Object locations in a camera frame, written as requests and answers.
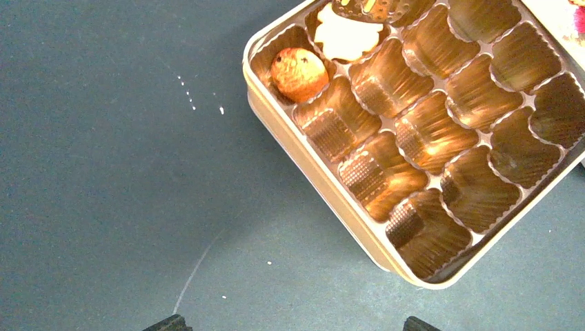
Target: white scratch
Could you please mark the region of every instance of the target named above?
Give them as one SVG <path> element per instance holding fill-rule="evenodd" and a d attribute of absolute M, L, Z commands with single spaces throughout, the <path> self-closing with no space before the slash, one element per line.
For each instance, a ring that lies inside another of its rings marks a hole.
<path fill-rule="evenodd" d="M 195 273 L 197 272 L 197 269 L 199 269 L 199 266 L 201 265 L 201 262 L 203 262 L 203 259 L 205 259 L 205 256 L 207 255 L 207 253 L 211 249 L 211 246 L 213 246 L 213 244 L 215 243 L 215 241 L 217 241 L 219 239 L 219 236 L 221 236 L 221 234 L 224 233 L 225 230 L 226 229 L 223 229 L 222 231 L 219 232 L 219 234 L 217 234 L 217 236 L 215 236 L 215 238 L 211 241 L 211 243 L 203 251 L 203 254 L 199 258 L 199 260 L 197 260 L 197 263 L 195 264 L 195 268 L 193 268 L 193 271 L 191 272 L 191 275 L 187 279 L 187 282 L 185 283 L 185 286 L 183 287 L 183 290 L 181 291 L 181 294 L 179 294 L 179 299 L 177 300 L 177 303 L 175 304 L 175 308 L 172 310 L 172 314 L 173 315 L 177 313 L 177 309 L 179 309 L 179 304 L 181 304 L 181 300 L 183 300 L 183 295 L 185 295 L 185 291 L 187 290 L 187 288 L 189 287 L 189 284 L 193 280 L 193 277 L 195 276 Z"/>

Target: gray tabletop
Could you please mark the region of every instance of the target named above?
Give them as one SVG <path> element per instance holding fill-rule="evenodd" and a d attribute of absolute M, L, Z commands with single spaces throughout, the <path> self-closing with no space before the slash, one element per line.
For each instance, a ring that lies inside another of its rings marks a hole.
<path fill-rule="evenodd" d="M 246 99 L 247 40 L 296 4 L 4 2 L 0 329 L 138 331 L 179 297 L 196 330 L 585 325 L 582 167 L 447 290 L 368 259 Z"/>

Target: rectangular box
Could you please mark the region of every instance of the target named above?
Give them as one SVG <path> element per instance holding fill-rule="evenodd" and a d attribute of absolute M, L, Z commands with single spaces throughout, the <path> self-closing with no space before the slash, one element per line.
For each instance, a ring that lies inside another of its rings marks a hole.
<path fill-rule="evenodd" d="M 312 39 L 327 3 L 305 1 L 250 39 L 250 106 L 380 268 L 447 288 L 585 157 L 584 72 L 519 1 L 419 1 L 413 21 L 386 24 L 360 60 L 329 61 Z M 445 24 L 446 35 L 429 37 Z M 451 58 L 422 56 L 455 46 Z M 309 49 L 333 71 L 307 103 L 271 82 L 272 58 L 284 47 Z M 388 66 L 408 74 L 390 77 Z M 421 87 L 425 78 L 430 88 Z M 380 99 L 409 79 L 421 83 Z M 379 118 L 369 124 L 375 133 L 335 140 L 354 130 L 348 112 Z"/>

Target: cookie with holes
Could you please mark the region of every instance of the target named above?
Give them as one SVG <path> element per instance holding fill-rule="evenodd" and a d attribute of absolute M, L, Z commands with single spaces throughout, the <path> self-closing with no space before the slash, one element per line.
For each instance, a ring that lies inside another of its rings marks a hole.
<path fill-rule="evenodd" d="M 281 50 L 270 68 L 278 91 L 296 103 L 303 103 L 319 93 L 329 76 L 323 61 L 304 48 Z"/>

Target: black object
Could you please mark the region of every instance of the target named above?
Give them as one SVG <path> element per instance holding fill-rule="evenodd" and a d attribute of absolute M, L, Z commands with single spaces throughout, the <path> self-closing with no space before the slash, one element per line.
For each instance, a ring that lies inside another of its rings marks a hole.
<path fill-rule="evenodd" d="M 187 326 L 185 319 L 181 315 L 174 314 L 143 331 L 193 331 L 193 328 Z"/>
<path fill-rule="evenodd" d="M 406 319 L 402 331 L 441 331 L 427 322 L 411 316 Z"/>

